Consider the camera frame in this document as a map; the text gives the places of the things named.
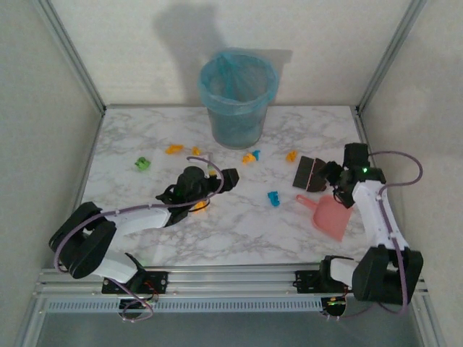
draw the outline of pink dustpan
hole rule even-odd
[[[333,239],[342,241],[352,208],[345,208],[331,195],[323,195],[317,203],[299,194],[296,196],[296,201],[314,211],[313,226]]]

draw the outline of green toy piece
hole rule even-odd
[[[150,167],[151,162],[145,157],[139,157],[135,165],[138,167],[140,171],[144,171]]]

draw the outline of dustpan handle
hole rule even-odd
[[[305,197],[304,195],[298,194],[296,196],[296,201],[304,206],[310,208],[311,210],[315,210],[318,206],[317,202]]]

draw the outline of blue toy piece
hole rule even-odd
[[[259,153],[260,151],[259,150],[255,150],[254,152],[252,152],[252,155],[254,155],[254,158],[259,161]]]
[[[280,205],[280,202],[278,200],[278,192],[269,192],[267,193],[267,196],[270,199],[270,202],[273,206],[277,207]]]

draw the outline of black brush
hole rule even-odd
[[[304,189],[307,192],[322,192],[326,189],[326,182],[317,172],[325,166],[321,159],[312,159],[302,156],[297,167],[293,187]]]

